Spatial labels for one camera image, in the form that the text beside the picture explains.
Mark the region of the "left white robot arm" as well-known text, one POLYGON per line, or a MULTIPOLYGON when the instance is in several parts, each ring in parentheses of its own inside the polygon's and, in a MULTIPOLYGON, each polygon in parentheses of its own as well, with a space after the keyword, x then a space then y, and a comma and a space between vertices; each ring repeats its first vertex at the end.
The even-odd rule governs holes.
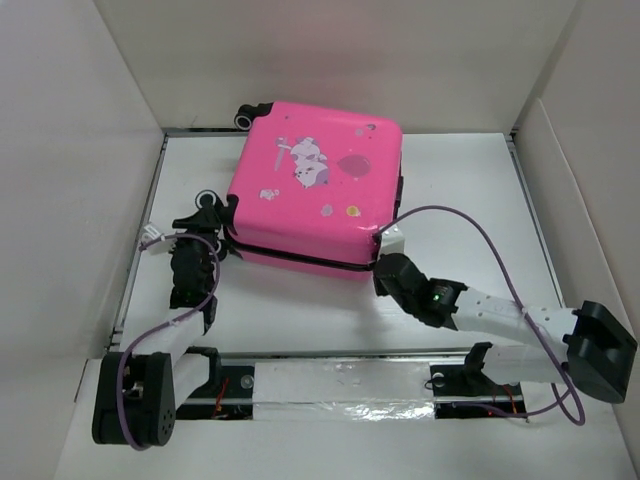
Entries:
POLYGON ((122 352, 101 361, 92 439, 136 451, 165 445, 177 409, 194 392, 212 396, 222 387, 214 348, 196 346, 214 323, 220 282, 222 222, 212 205, 172 224, 166 235, 153 224, 142 230, 139 249, 168 246, 172 288, 167 313, 122 352))

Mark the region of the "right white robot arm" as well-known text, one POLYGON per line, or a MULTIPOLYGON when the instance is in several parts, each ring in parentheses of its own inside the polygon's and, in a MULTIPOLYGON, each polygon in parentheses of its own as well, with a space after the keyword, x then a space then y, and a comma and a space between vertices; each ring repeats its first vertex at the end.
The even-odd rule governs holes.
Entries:
POLYGON ((373 280, 377 295, 391 297, 426 326, 508 340, 472 347, 461 372, 474 393, 495 384, 570 383, 604 403, 626 399, 638 343, 600 303, 523 307, 460 282, 427 278, 401 253, 381 256, 373 280))

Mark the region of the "pink hard-shell suitcase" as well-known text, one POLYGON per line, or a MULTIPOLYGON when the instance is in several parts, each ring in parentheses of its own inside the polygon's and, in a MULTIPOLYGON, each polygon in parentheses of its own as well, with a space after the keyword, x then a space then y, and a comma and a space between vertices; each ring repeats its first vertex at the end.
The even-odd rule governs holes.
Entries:
POLYGON ((225 250, 245 261, 367 279, 374 235, 401 202, 402 140, 393 120, 276 101, 241 105, 247 137, 224 197, 200 193, 225 250))

